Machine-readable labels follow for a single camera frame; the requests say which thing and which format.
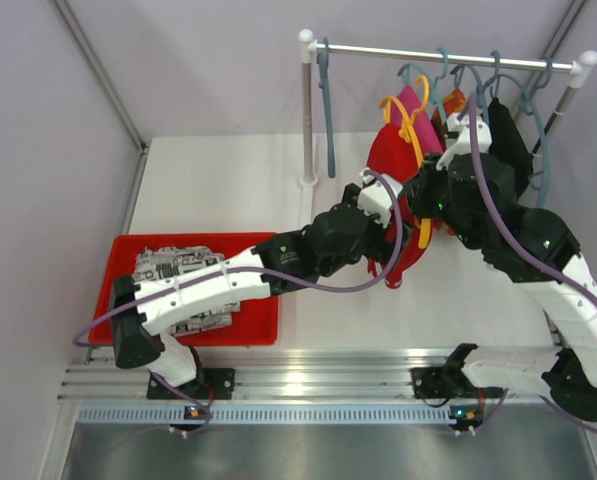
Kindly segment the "orange plastic hanger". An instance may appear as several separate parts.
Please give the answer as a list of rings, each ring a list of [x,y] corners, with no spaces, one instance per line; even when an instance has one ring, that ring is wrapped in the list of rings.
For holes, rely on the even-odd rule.
[[[427,106],[430,97],[430,84],[426,75],[419,75],[416,78],[414,85],[423,85],[424,92],[420,106],[414,109],[412,113],[409,113],[406,110],[402,102],[396,96],[385,97],[381,101],[379,108],[383,111],[383,119],[386,124],[389,124],[391,121],[391,108],[393,105],[395,105],[401,113],[401,125],[398,136],[412,146],[417,163],[416,171],[419,171],[423,165],[424,155],[417,132],[414,128],[414,121],[417,115]],[[426,249],[432,237],[432,220],[429,218],[415,217],[414,224],[420,231],[417,245],[420,249]]]

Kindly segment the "newspaper print trousers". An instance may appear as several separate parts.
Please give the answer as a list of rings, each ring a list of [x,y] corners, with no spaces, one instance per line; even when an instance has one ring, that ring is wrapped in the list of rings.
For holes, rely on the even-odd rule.
[[[167,279],[212,266],[224,259],[223,254],[213,252],[207,246],[145,248],[136,256],[132,278],[135,282]],[[168,333],[182,337],[227,328],[233,323],[233,314],[239,311],[239,303],[204,311],[172,325]]]

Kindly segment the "red trousers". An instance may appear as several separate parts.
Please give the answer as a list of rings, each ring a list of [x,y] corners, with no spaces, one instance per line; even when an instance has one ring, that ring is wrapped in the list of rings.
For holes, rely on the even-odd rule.
[[[413,146],[399,135],[399,131],[400,128],[393,124],[384,125],[379,130],[369,150],[367,166],[404,184],[418,172],[418,164]],[[404,239],[402,253],[385,278],[390,289],[402,285],[404,271],[412,267],[426,250],[426,247],[419,246],[422,230],[419,221],[410,212],[406,197],[399,196],[399,206]]]

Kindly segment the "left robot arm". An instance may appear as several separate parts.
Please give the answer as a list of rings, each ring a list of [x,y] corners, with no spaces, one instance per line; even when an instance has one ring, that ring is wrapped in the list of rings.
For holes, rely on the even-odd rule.
[[[328,278],[361,258],[393,268],[404,239],[393,242],[388,226],[398,222],[403,186],[388,175],[367,176],[346,186],[343,199],[300,230],[266,241],[208,267],[177,276],[136,281],[125,275],[112,287],[110,326],[115,365],[145,367],[183,397],[203,388],[204,374],[191,348],[170,334],[173,325],[232,303],[320,288]]]

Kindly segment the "teal hanger of newspaper trousers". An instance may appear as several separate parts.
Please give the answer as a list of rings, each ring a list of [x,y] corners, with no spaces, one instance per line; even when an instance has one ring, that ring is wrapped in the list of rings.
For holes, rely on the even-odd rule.
[[[327,174],[333,179],[336,176],[336,156],[334,144],[333,115],[331,104],[331,91],[329,82],[329,40],[323,38],[324,48],[316,56],[316,63],[319,70],[319,88],[322,92],[322,101],[325,120],[325,135],[327,147]]]

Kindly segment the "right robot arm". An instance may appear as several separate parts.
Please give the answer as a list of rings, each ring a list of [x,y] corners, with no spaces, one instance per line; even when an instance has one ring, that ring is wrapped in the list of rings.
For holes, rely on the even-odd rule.
[[[445,223],[484,262],[532,298],[561,337],[558,346],[491,349],[462,343],[442,368],[455,397],[477,388],[523,391],[597,422],[597,284],[564,220],[519,204],[515,170],[489,154],[426,156],[407,183],[411,212]]]

